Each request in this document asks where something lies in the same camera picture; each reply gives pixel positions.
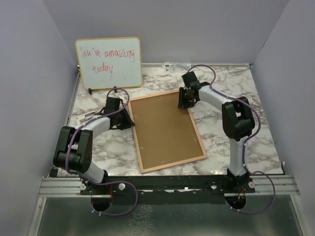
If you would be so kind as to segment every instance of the marble surface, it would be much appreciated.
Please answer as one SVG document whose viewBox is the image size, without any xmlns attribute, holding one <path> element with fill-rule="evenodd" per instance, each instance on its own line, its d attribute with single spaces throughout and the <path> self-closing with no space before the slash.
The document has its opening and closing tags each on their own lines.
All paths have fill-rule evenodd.
<svg viewBox="0 0 315 236">
<path fill-rule="evenodd" d="M 250 140 L 248 164 L 253 172 L 264 171 L 269 174 L 282 174 L 279 157 L 271 132 L 260 103 L 251 72 L 246 66 L 214 67 L 217 79 L 214 88 L 232 96 L 246 96 L 250 104 L 261 116 L 262 127 L 259 134 Z M 201 82 L 211 82 L 213 73 L 207 68 L 194 69 Z M 131 98 L 178 90 L 183 87 L 183 72 L 165 73 L 161 67 L 143 67 L 143 85 L 139 88 L 126 88 Z M 90 111 L 98 112 L 105 106 L 108 90 L 93 91 L 89 95 L 80 81 L 71 114 L 70 126 L 76 126 L 78 115 Z M 123 92 L 112 94 L 126 101 Z M 222 128 L 221 112 L 211 105 L 199 101 L 191 109 L 208 158 L 142 175 L 223 175 L 229 166 L 229 140 Z M 138 176 L 139 169 L 132 129 L 110 130 L 102 133 L 93 142 L 93 162 L 107 170 L 112 176 Z M 59 169 L 58 176 L 69 176 Z"/>
</svg>

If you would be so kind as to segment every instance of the whiteboard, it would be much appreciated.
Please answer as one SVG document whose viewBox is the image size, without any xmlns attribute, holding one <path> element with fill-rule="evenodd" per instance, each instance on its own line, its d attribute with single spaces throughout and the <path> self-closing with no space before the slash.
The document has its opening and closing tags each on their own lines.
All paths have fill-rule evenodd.
<svg viewBox="0 0 315 236">
<path fill-rule="evenodd" d="M 75 48 L 85 89 L 142 85 L 139 38 L 78 39 Z"/>
</svg>

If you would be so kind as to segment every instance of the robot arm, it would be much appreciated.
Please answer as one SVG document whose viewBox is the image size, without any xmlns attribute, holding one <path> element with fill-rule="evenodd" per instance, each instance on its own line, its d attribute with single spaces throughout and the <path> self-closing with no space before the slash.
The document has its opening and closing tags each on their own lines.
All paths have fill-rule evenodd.
<svg viewBox="0 0 315 236">
<path fill-rule="evenodd" d="M 179 108 L 190 108 L 198 101 L 205 101 L 222 111 L 222 125 L 230 141 L 230 165 L 228 174 L 234 177 L 247 173 L 243 166 L 243 142 L 252 134 L 255 122 L 251 110 L 244 104 L 215 93 L 208 82 L 200 83 L 195 73 L 182 76 L 185 88 L 179 88 Z M 245 97 L 242 101 L 249 104 Z M 247 146 L 245 147 L 245 163 L 247 162 Z"/>
<path fill-rule="evenodd" d="M 95 117 L 118 111 L 121 102 L 122 100 L 119 98 L 107 97 L 106 106 Z M 115 129 L 120 130 L 134 126 L 126 109 L 117 114 L 97 119 L 83 127 L 75 136 L 75 143 L 78 145 L 77 149 L 73 149 L 68 145 L 78 127 L 63 127 L 55 150 L 54 165 L 65 169 L 66 154 L 68 148 L 71 148 L 68 163 L 71 170 L 78 172 L 80 176 L 93 182 L 107 182 L 107 172 L 92 162 L 92 146 L 94 138 L 107 130 L 114 129 L 114 126 L 116 127 Z"/>
</svg>

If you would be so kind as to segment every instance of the yellow whiteboard frame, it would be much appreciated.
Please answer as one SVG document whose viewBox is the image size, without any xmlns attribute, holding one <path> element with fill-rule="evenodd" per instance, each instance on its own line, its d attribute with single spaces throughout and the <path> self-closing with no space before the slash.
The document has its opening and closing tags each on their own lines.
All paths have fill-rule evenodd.
<svg viewBox="0 0 315 236">
<path fill-rule="evenodd" d="M 83 77 L 83 72 L 81 70 L 81 64 L 80 64 L 80 58 L 79 58 L 79 54 L 78 54 L 78 48 L 77 48 L 77 42 L 81 41 L 81 40 L 102 40 L 102 39 L 126 39 L 126 38 L 136 38 L 139 41 L 139 50 L 140 50 L 140 70 L 141 70 L 141 84 L 140 85 L 133 85 L 133 86 L 126 86 L 126 87 L 121 87 L 121 88 L 135 88 L 135 87 L 140 87 L 143 85 L 143 78 L 142 78 L 142 57 L 141 57 L 141 44 L 140 44 L 140 39 L 138 37 L 118 37 L 118 38 L 80 38 L 77 39 L 75 41 L 75 52 L 77 53 L 77 58 L 78 58 L 78 63 L 79 63 L 79 67 L 80 67 L 80 73 L 81 73 L 81 77 L 82 77 L 82 84 L 83 87 L 86 90 L 89 90 L 89 88 L 86 88 L 84 86 L 84 77 Z M 108 87 L 108 88 L 93 88 L 92 90 L 100 90 L 100 89 L 113 89 L 114 87 Z"/>
</svg>

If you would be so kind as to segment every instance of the corkboard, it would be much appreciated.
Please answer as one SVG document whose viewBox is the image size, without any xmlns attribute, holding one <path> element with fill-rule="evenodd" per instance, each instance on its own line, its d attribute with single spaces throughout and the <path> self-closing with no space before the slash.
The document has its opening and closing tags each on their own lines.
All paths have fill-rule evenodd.
<svg viewBox="0 0 315 236">
<path fill-rule="evenodd" d="M 133 98 L 129 103 L 142 173 L 207 157 L 190 110 L 178 109 L 178 91 Z"/>
</svg>

